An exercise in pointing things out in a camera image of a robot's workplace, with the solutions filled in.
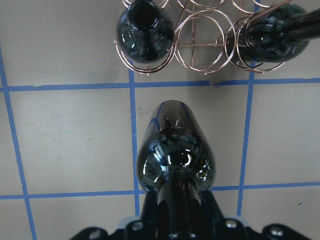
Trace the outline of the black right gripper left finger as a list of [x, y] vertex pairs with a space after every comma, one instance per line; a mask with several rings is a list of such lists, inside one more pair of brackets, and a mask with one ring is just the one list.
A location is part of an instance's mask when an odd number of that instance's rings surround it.
[[141, 221], [147, 224], [157, 224], [157, 210], [158, 210], [158, 193], [156, 191], [148, 191], [145, 195]]

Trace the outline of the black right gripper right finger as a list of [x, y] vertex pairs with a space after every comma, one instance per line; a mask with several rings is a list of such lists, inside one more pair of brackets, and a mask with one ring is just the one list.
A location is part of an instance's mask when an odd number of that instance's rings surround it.
[[219, 223], [225, 219], [212, 191], [200, 192], [200, 205], [205, 218], [211, 223]]

